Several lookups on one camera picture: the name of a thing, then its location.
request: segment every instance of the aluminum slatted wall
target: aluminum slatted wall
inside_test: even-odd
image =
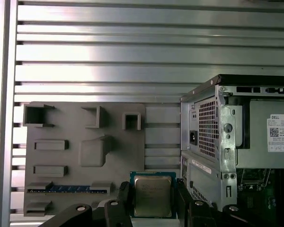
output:
[[[219,73],[284,75],[284,3],[20,0],[14,13],[12,225],[43,220],[21,214],[24,103],[146,103],[145,168],[178,171],[181,95]]]

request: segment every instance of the computer tower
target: computer tower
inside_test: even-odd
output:
[[[284,77],[218,75],[181,98],[181,176],[195,200],[275,217],[281,175]]]

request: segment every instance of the perforated metal panel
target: perforated metal panel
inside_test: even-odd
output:
[[[199,103],[199,151],[210,157],[215,157],[215,141],[219,139],[216,114],[215,99],[210,98]]]
[[[201,200],[208,202],[208,200],[195,187],[192,188],[190,194],[194,200]]]

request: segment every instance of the white sticker label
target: white sticker label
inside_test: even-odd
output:
[[[192,160],[192,163],[199,167],[200,169],[203,169],[205,172],[209,173],[209,174],[212,174],[212,170],[204,165],[202,165],[201,163],[195,161],[195,160]]]
[[[269,152],[284,152],[284,114],[272,114],[267,119]]]

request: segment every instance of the gray plastic slot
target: gray plastic slot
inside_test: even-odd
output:
[[[89,114],[89,124],[85,128],[98,129],[104,126],[104,114],[105,110],[101,106],[82,107],[87,110]]]
[[[23,126],[53,127],[46,122],[46,112],[53,109],[55,107],[49,105],[24,105]]]
[[[141,114],[138,112],[125,112],[122,115],[123,130],[141,130]]]
[[[45,215],[45,211],[51,204],[50,201],[47,202],[31,202],[26,207],[27,216],[32,217],[42,217]]]
[[[111,150],[111,137],[102,136],[94,140],[84,140],[80,143],[79,165],[81,167],[102,167],[106,155]]]
[[[106,182],[94,182],[92,185],[89,187],[90,190],[106,190],[107,194],[110,194],[112,188],[112,183],[106,183]]]
[[[35,150],[66,150],[67,140],[35,140]]]
[[[34,174],[40,177],[64,177],[67,166],[34,166]]]
[[[49,189],[53,186],[53,182],[34,182],[34,183],[30,183],[28,186],[27,186],[27,190],[46,190],[46,189]]]

